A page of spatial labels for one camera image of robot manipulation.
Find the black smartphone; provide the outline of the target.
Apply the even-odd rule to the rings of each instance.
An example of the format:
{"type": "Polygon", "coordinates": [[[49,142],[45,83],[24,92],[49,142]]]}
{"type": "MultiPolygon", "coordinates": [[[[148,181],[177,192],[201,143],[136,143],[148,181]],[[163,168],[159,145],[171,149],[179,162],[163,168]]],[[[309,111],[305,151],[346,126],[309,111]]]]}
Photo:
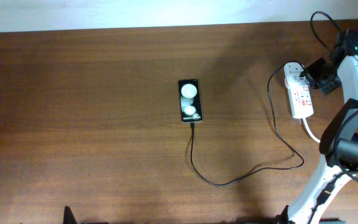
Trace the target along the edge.
{"type": "Polygon", "coordinates": [[[203,120],[200,88],[197,79],[178,81],[180,113],[183,123],[196,123],[203,120]]]}

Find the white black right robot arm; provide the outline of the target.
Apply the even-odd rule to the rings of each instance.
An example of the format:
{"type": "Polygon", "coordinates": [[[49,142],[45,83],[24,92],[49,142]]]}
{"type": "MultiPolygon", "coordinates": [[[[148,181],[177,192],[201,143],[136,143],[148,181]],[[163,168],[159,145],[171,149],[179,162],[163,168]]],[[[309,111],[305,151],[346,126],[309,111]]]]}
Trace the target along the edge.
{"type": "Polygon", "coordinates": [[[300,196],[275,223],[321,223],[339,191],[358,174],[358,31],[347,29],[336,37],[329,60],[308,67],[299,62],[283,66],[291,112],[302,122],[313,114],[311,90],[328,94],[342,87],[344,105],[317,140],[318,166],[300,196]]]}

